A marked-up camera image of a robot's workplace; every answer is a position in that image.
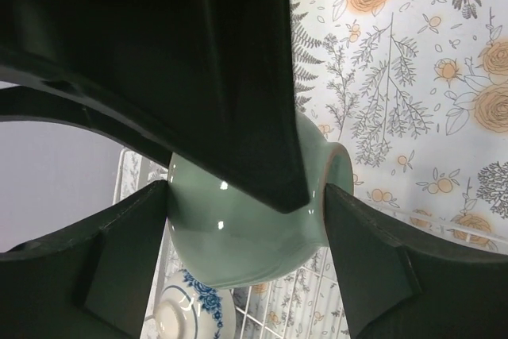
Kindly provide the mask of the blue floral white bowl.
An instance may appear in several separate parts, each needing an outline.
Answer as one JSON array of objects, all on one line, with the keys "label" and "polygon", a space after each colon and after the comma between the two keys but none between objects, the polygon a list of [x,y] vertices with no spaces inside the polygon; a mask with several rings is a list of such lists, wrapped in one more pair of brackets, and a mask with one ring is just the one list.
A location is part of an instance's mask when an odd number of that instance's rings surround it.
[{"label": "blue floral white bowl", "polygon": [[152,286],[142,338],[233,338],[232,292],[200,283],[188,270],[159,271]]}]

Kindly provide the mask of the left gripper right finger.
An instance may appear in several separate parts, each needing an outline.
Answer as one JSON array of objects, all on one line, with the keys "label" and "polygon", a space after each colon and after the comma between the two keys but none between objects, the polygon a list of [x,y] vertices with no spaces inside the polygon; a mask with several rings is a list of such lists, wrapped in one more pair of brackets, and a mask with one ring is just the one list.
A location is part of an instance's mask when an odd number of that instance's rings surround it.
[{"label": "left gripper right finger", "polygon": [[505,338],[507,257],[446,241],[339,187],[325,229],[352,338]]}]

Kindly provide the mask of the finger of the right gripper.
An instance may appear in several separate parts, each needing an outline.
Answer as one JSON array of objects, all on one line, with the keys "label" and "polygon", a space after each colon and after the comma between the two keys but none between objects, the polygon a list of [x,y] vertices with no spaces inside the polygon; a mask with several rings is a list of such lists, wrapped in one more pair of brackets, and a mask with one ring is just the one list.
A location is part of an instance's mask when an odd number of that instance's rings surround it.
[{"label": "finger of the right gripper", "polygon": [[3,121],[178,154],[271,208],[309,202],[290,0],[1,0]]}]

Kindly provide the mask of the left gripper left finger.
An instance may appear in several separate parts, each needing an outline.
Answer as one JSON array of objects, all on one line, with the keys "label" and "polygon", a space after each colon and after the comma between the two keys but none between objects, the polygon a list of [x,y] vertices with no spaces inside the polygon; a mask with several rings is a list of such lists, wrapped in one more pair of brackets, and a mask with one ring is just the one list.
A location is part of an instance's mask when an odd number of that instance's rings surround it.
[{"label": "left gripper left finger", "polygon": [[3,338],[138,338],[166,221],[168,184],[1,254]]}]

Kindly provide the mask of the pale green bowl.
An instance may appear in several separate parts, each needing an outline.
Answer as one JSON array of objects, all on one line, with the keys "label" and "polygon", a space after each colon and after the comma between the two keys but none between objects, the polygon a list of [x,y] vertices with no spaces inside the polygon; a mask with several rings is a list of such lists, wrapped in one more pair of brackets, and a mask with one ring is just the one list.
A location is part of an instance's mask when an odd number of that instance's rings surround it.
[{"label": "pale green bowl", "polygon": [[185,268],[214,288],[277,279],[328,246],[325,186],[351,194],[346,148],[326,140],[303,113],[296,114],[310,201],[281,214],[197,165],[173,155],[167,182],[171,240]]}]

